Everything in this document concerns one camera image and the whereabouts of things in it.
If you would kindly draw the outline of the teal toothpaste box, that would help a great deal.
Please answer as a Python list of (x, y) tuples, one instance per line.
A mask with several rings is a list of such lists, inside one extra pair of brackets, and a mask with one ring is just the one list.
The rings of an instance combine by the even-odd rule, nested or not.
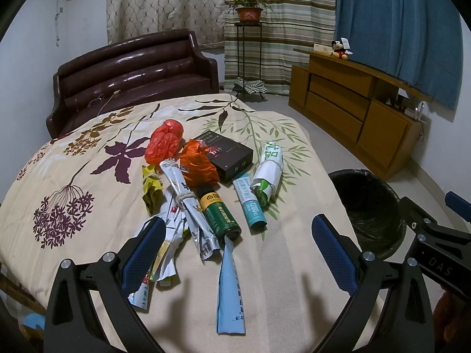
[(250, 185), (251, 180), (248, 173), (240, 174), (233, 180), (233, 186), (242, 206), (249, 229), (254, 232), (259, 232), (265, 229), (267, 220), (264, 217), (257, 197), (251, 191)]

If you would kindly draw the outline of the black cigarette box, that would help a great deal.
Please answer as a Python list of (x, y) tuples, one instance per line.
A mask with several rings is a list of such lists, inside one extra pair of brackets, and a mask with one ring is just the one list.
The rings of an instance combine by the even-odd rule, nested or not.
[(214, 131), (205, 131), (195, 138), (207, 147), (205, 153), (215, 166), (220, 181), (227, 183), (252, 165), (253, 150)]

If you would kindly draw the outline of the brown wooden cabinet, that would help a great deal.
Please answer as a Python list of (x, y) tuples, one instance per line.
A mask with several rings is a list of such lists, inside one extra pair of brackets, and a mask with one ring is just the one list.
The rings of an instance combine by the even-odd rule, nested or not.
[(414, 100), (430, 97), (378, 69), (319, 52), (307, 66), (291, 68), (289, 105), (322, 128), (381, 179), (392, 178), (410, 160), (424, 133)]

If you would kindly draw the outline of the yellow green wrapper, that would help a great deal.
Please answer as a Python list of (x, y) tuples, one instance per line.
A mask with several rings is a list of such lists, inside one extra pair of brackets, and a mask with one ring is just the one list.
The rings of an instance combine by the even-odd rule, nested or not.
[(159, 174), (154, 166), (142, 166), (143, 196), (146, 210), (149, 215), (157, 214), (164, 201), (164, 188)]

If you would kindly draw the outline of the checkered cloth on stand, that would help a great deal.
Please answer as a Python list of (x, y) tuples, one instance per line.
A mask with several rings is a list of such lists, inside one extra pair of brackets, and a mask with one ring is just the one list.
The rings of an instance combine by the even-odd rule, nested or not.
[(267, 92), (267, 88), (263, 81), (253, 80), (248, 81), (238, 77), (234, 84), (234, 89), (238, 92), (246, 92), (248, 94), (263, 94)]

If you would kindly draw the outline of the potted green plant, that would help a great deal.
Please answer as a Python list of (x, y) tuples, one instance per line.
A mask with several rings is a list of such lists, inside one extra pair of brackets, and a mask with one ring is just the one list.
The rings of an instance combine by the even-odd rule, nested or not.
[(262, 12), (271, 10), (271, 5), (265, 0), (229, 0), (226, 5), (237, 13), (241, 23), (260, 23)]

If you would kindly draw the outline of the green bottle black cap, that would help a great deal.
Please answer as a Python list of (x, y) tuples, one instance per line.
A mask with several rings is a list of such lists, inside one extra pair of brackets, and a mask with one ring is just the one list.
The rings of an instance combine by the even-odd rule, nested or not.
[(241, 228), (232, 216), (219, 194), (210, 185), (196, 189), (200, 208), (219, 242), (225, 237), (236, 240), (241, 234)]

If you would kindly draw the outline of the mickey mouse plush toy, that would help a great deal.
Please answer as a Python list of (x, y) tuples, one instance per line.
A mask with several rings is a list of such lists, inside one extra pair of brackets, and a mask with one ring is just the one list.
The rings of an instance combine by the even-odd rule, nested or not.
[(331, 42), (331, 56), (347, 60), (349, 58), (350, 51), (346, 48), (341, 41), (334, 40)]

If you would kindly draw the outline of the orange plastic bag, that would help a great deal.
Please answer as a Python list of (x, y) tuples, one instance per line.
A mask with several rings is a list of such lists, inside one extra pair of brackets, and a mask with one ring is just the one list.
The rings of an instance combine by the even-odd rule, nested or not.
[(203, 141), (190, 139), (180, 153), (180, 170), (190, 188), (220, 181), (216, 167), (206, 155), (207, 149)]

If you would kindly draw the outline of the beige patterned curtain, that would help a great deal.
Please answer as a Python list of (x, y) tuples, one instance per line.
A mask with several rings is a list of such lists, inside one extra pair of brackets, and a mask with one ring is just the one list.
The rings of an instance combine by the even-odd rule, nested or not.
[(201, 48), (223, 47), (224, 0), (107, 0), (106, 13), (108, 43), (188, 29)]

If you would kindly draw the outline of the light blue package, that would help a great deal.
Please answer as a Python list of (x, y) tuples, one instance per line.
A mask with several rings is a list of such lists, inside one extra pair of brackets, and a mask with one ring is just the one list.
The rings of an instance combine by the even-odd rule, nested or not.
[(219, 335), (244, 335), (246, 333), (243, 302), (235, 262), (233, 242), (223, 239), (223, 258), (220, 267), (219, 291), (216, 312), (216, 331)]

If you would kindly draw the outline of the green white package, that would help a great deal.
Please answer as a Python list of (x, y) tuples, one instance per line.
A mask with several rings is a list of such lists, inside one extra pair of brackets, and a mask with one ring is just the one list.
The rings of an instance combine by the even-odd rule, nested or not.
[(269, 141), (264, 146), (259, 166), (250, 185), (251, 192), (262, 208), (268, 207), (276, 195), (282, 174), (282, 148), (275, 141)]

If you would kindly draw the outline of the paper wrapper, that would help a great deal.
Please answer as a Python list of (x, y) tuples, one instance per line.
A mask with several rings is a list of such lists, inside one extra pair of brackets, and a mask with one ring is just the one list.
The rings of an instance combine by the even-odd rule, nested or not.
[(176, 204), (187, 219), (195, 247), (202, 261), (206, 261), (220, 249), (217, 237), (204, 217), (196, 195), (187, 185), (176, 160), (170, 158), (160, 163), (160, 168), (176, 194)]

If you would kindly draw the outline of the floral beige tablecloth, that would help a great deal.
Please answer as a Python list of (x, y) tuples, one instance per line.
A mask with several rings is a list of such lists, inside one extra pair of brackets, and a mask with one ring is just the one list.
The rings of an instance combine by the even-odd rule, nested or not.
[(141, 319), (167, 352), (312, 352), (348, 296), (315, 245), (311, 223), (325, 214), (341, 234), (350, 236), (353, 228), (305, 129), (244, 104), (231, 104), (224, 121), (210, 113), (210, 104), (230, 100), (220, 94), (122, 109), (42, 146), (2, 201), (1, 261), (47, 304), (63, 259), (95, 262), (118, 250), (148, 217), (143, 154), (166, 119), (181, 122), (186, 139), (218, 131), (256, 155), (273, 140), (283, 149), (284, 167), (265, 231), (250, 231), (233, 186), (218, 189), (242, 229), (233, 256), (245, 334), (217, 333), (220, 262), (203, 262), (191, 238), (177, 251), (171, 286), (153, 289)]

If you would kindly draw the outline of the red plastic bag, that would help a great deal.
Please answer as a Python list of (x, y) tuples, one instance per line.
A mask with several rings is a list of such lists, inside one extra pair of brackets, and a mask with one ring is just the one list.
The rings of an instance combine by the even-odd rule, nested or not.
[(183, 125), (174, 119), (166, 119), (152, 134), (145, 150), (145, 161), (159, 166), (163, 160), (172, 158), (183, 138)]

